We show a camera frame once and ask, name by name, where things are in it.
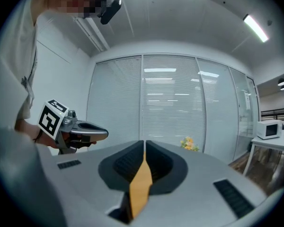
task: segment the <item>vent grille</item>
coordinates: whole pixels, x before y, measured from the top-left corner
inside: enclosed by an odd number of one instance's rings
[[[81,162],[79,160],[73,160],[73,161],[58,163],[57,165],[58,165],[59,169],[65,169],[65,168],[76,166],[76,165],[79,165],[79,164],[81,164]]]
[[[228,180],[222,180],[213,184],[238,218],[247,215],[254,209]]]

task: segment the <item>white table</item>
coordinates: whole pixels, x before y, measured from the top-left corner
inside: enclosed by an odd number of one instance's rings
[[[257,136],[253,138],[251,142],[252,142],[252,147],[251,147],[250,155],[249,155],[245,170],[243,172],[244,176],[246,175],[249,165],[251,163],[252,156],[255,151],[255,146],[284,151],[284,130],[282,131],[281,136],[278,138],[263,140]]]

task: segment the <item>person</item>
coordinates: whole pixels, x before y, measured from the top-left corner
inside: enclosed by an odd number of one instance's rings
[[[95,6],[99,6],[99,0],[21,0],[0,34],[0,66],[6,66],[28,92],[18,113],[15,130],[27,134],[36,143],[57,148],[54,140],[42,134],[37,125],[25,121],[30,118],[34,100],[32,83],[37,67],[37,19],[47,10],[79,16],[86,11],[93,12]],[[68,137],[67,133],[63,135],[65,140]]]

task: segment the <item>microwave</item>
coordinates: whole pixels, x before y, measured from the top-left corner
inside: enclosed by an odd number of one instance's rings
[[[257,136],[263,140],[280,137],[282,126],[282,121],[275,119],[257,122]]]

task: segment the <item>ceiling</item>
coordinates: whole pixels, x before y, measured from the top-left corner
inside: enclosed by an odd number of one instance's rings
[[[217,48],[251,68],[284,51],[284,16],[272,0],[122,1],[121,9],[108,25],[93,19],[110,47],[150,39],[177,40]],[[266,43],[243,22],[247,13],[268,35]],[[85,52],[99,53],[67,15],[52,16],[53,23],[63,27]],[[268,20],[273,21],[271,26],[267,25]]]
[[[264,82],[264,83],[258,85],[257,89],[259,91],[259,96],[262,97],[262,96],[267,96],[267,95],[270,95],[270,94],[273,94],[273,93],[281,92],[281,90],[280,90],[281,87],[278,86],[278,80],[280,78],[284,79],[284,74],[277,77],[277,78],[274,78],[272,80],[269,80],[267,82]]]

